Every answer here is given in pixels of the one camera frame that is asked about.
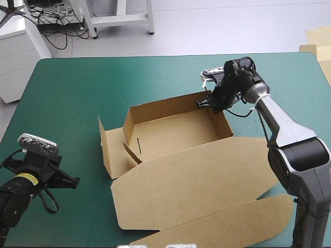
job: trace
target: white cabinet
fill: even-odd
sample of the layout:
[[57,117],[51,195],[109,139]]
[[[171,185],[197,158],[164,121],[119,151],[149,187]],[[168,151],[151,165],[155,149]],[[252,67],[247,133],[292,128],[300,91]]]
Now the white cabinet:
[[[22,5],[22,1],[15,1],[15,5]],[[43,58],[51,58],[51,54],[29,20],[17,15],[0,28],[0,98],[4,102],[21,99],[36,63]]]

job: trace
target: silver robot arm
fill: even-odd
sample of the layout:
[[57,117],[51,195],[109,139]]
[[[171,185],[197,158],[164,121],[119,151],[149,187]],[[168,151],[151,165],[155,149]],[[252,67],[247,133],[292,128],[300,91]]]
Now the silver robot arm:
[[272,135],[267,138],[269,164],[297,209],[292,248],[322,248],[331,205],[330,151],[314,131],[297,124],[269,95],[270,88],[249,57],[205,70],[201,77],[215,81],[213,92],[198,105],[217,113],[240,99],[253,103]]

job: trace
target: cardboard piece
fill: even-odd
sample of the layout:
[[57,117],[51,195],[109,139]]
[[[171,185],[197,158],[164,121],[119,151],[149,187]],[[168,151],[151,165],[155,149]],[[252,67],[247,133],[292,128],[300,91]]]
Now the cardboard piece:
[[323,62],[331,60],[331,45],[317,47],[317,61]]
[[318,47],[331,44],[331,26],[308,30],[306,35],[309,44],[316,44]]
[[157,232],[131,244],[145,244],[149,248],[163,248],[169,243],[194,243],[197,247],[249,247],[278,235],[287,226],[292,209],[289,195],[255,200]]
[[331,60],[320,62],[320,66],[327,81],[329,82],[329,85],[331,86]]
[[331,86],[331,26],[306,31],[309,45],[301,45],[301,52],[314,52],[321,69]]
[[142,161],[232,136],[223,112],[215,115],[211,108],[198,108],[197,101],[207,94],[203,91],[133,106],[120,129],[106,131],[100,122],[101,140],[106,144],[102,147],[104,165],[111,178]]
[[307,52],[313,54],[315,57],[317,56],[317,47],[315,44],[311,45],[300,45],[300,52]]
[[229,137],[142,162],[111,190],[122,229],[163,230],[255,200],[277,182],[265,139]]

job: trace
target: gray floor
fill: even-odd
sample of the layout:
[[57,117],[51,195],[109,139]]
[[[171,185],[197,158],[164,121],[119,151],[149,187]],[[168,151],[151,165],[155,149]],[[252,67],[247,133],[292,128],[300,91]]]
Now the gray floor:
[[[68,40],[53,57],[157,56],[297,52],[305,31],[331,25],[331,0],[153,0],[155,34],[147,25],[99,28],[99,38]],[[97,16],[116,1],[90,1]],[[128,0],[127,11],[144,12],[145,0]],[[59,47],[63,36],[51,37]],[[0,103],[0,139],[15,104]]]

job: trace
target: green table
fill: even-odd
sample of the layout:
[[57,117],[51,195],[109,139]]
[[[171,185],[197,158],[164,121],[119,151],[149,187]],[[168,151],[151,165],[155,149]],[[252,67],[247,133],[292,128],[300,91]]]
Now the green table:
[[[76,190],[53,190],[58,214],[47,214],[35,199],[7,246],[90,246],[127,244],[151,231],[121,230],[102,164],[97,115],[106,129],[121,127],[130,106],[201,91],[200,71],[221,66],[236,55],[57,58],[38,63],[0,144],[0,160],[19,149],[23,132],[58,143],[61,168],[81,177]],[[273,98],[298,123],[312,128],[331,146],[331,90],[316,61],[307,53],[250,54]],[[237,113],[250,106],[238,103]],[[227,115],[236,136],[263,137],[256,113]],[[1,183],[11,173],[1,170]],[[265,196],[284,193],[280,185]],[[277,237],[255,245],[289,246],[294,219]],[[325,245],[331,246],[331,224]]]

